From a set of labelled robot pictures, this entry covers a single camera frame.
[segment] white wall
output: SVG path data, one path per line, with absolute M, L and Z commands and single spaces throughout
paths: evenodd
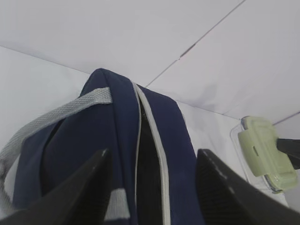
M 0 47 L 0 149 L 23 125 L 75 98 L 89 75 Z
M 234 118 L 300 104 L 300 1 L 247 0 L 149 88 Z
M 195 154 L 198 149 L 210 149 L 239 176 L 245 178 L 230 131 L 239 120 L 177 102 L 185 118 Z
M 278 123 L 275 127 L 281 138 L 300 139 L 300 114 Z M 300 170 L 296 172 L 299 183 L 296 188 L 286 191 L 285 198 L 292 209 L 300 212 Z
M 0 45 L 146 85 L 242 0 L 3 0 Z

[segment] light green plastic container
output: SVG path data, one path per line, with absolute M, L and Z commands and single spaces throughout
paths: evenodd
M 238 138 L 244 158 L 254 176 L 265 176 L 276 193 L 295 187 L 297 173 L 289 157 L 277 147 L 278 135 L 270 121 L 262 117 L 242 119 L 244 131 Z

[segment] clear plastic container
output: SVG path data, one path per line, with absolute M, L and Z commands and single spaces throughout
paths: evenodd
M 264 176 L 256 177 L 253 175 L 251 172 L 251 169 L 249 168 L 244 156 L 242 149 L 240 147 L 240 142 L 238 138 L 238 133 L 242 132 L 244 130 L 242 124 L 238 124 L 235 126 L 231 131 L 230 131 L 230 138 L 233 142 L 235 151 L 238 155 L 238 158 L 240 160 L 241 166 L 243 168 L 246 181 L 251 184 L 253 187 L 257 188 L 264 194 L 268 195 L 269 197 L 273 198 L 274 200 L 280 202 L 281 204 L 288 206 L 286 200 L 285 200 L 285 195 L 284 193 L 278 193 L 274 192 L 273 189 L 270 187 L 268 182 L 266 181 Z

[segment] backpack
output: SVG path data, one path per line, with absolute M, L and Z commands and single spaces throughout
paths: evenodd
M 0 169 L 1 208 L 27 224 L 205 224 L 176 102 L 105 69 L 21 128 Z

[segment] navy fabric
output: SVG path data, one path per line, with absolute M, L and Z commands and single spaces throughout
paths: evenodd
M 107 87 L 105 77 L 95 71 L 84 86 L 81 96 L 96 88 Z M 44 150 L 42 173 L 47 177 L 47 190 L 61 184 L 97 150 L 110 149 L 112 159 L 120 160 L 116 139 L 113 105 L 94 105 L 66 118 Z M 121 165 L 113 168 L 112 188 L 122 188 Z
M 151 107 L 169 170 L 172 225 L 203 225 L 195 185 L 196 156 L 177 103 L 140 87 Z
M 113 104 L 91 106 L 26 140 L 17 169 L 15 206 L 29 207 L 65 181 L 97 150 L 109 149 L 112 189 L 126 190 L 130 219 L 105 224 L 137 225 L 139 100 L 129 79 L 105 69 L 97 69 L 90 76 L 81 96 L 103 87 L 110 87 Z M 204 224 L 195 188 L 196 157 L 182 114 L 170 98 L 141 89 L 151 106 L 167 157 L 172 225 Z
M 139 105 L 131 81 L 102 70 L 111 89 L 124 185 L 131 224 L 137 224 L 135 207 L 135 158 L 139 132 Z
M 13 198 L 13 205 L 19 209 L 27 208 L 29 203 L 37 201 L 42 196 L 39 179 L 40 162 L 45 143 L 54 126 L 42 129 L 23 144 Z

